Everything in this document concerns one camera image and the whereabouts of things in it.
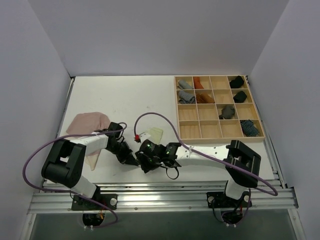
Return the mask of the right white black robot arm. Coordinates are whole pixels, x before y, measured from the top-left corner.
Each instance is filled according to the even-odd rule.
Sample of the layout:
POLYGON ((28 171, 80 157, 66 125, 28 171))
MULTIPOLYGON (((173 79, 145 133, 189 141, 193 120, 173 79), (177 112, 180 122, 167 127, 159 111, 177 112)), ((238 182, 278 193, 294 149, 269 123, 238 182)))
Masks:
POLYGON ((166 146, 145 140, 135 153, 144 173, 157 168, 175 169, 186 166, 207 166, 224 169, 230 176, 223 203, 234 206, 249 188, 256 188, 260 173, 261 156, 239 140, 220 146, 195 146, 170 142, 166 146))

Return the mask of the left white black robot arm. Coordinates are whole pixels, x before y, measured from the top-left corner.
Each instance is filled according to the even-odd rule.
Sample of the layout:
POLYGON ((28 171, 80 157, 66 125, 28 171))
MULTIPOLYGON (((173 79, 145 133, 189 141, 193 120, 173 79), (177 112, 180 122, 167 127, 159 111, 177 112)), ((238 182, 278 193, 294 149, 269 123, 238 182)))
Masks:
POLYGON ((42 167, 43 178, 62 184, 73 193, 83 196, 83 204, 95 210, 101 203, 100 188, 82 176, 85 157, 107 150, 123 165, 139 166, 133 151, 125 142, 123 123, 111 122, 108 128, 96 130, 80 138, 56 141, 42 167))

